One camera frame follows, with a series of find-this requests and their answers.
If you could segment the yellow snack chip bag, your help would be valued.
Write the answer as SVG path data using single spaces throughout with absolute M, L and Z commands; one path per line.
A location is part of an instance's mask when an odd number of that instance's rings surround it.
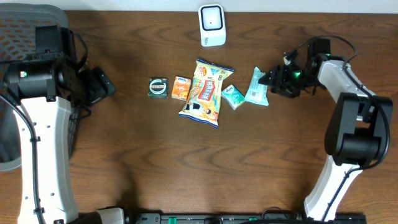
M 178 115 L 218 128 L 223 80 L 232 75 L 234 69 L 201 58 L 196 59 L 196 64 L 192 88 Z

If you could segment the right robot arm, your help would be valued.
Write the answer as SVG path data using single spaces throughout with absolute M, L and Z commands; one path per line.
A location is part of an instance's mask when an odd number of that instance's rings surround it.
M 358 79 L 350 59 L 331 52 L 334 35 L 318 35 L 304 41 L 307 62 L 301 67 L 298 48 L 284 54 L 284 62 L 260 79 L 272 93 L 296 98 L 308 88 L 322 88 L 335 101 L 326 129 L 328 155 L 315 187 L 304 200 L 303 218 L 296 223 L 355 223 L 359 218 L 337 218 L 336 210 L 354 179 L 377 167 L 386 158 L 391 143 L 393 102 L 378 96 Z

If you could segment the large wet wipes pack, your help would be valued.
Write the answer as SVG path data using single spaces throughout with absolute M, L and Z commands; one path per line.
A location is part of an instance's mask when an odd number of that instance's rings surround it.
M 259 79 L 265 74 L 266 73 L 260 71 L 258 67 L 254 67 L 251 82 L 244 97 L 246 102 L 256 105 L 269 106 L 267 99 L 267 85 L 259 84 Z

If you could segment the green Kleenex tissue pack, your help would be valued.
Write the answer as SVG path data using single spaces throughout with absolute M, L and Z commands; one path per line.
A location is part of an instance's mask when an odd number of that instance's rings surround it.
M 234 110 L 236 110 L 245 102 L 244 96 L 233 84 L 230 84 L 228 87 L 226 87 L 221 92 L 221 96 Z

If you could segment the orange Kleenex tissue pack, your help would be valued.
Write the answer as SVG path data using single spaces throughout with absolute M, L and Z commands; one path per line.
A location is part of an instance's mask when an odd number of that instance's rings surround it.
M 172 98 L 186 101 L 190 91 L 191 79 L 184 77 L 175 77 L 172 88 Z

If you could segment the green Zam-Buk ointment box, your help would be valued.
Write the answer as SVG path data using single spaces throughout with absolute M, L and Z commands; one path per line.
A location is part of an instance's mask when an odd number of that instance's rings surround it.
M 149 79 L 149 98 L 167 98 L 169 90 L 169 81 L 167 78 Z

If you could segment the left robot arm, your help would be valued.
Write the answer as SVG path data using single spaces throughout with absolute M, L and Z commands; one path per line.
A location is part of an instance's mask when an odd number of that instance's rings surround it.
M 35 52 L 8 62 L 4 76 L 21 144 L 22 202 L 19 223 L 126 223 L 121 207 L 80 215 L 70 182 L 69 124 L 80 110 L 114 94 L 101 68 L 77 59 L 79 35 L 61 26 L 35 30 Z

